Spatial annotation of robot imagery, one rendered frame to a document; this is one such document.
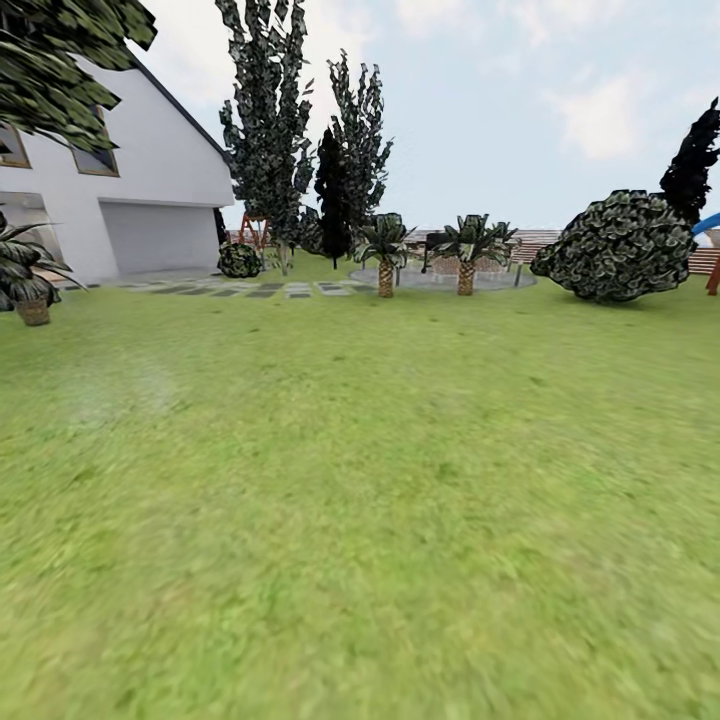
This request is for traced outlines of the wicker basket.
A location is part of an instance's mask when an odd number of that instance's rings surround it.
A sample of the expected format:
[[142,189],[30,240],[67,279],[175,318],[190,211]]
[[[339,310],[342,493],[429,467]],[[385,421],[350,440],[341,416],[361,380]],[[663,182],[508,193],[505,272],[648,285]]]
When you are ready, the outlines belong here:
[[[47,300],[45,297],[41,297],[40,300],[34,300],[32,301],[20,301],[17,302],[16,300],[12,300],[11,303],[13,304],[13,307],[18,311],[19,316],[23,320],[23,323],[25,323],[26,326],[32,327],[32,326],[38,326],[38,325],[47,325],[51,322],[50,316],[49,316],[49,305],[47,304]],[[44,310],[46,314],[46,318],[40,318],[40,314],[36,314],[38,310]]]

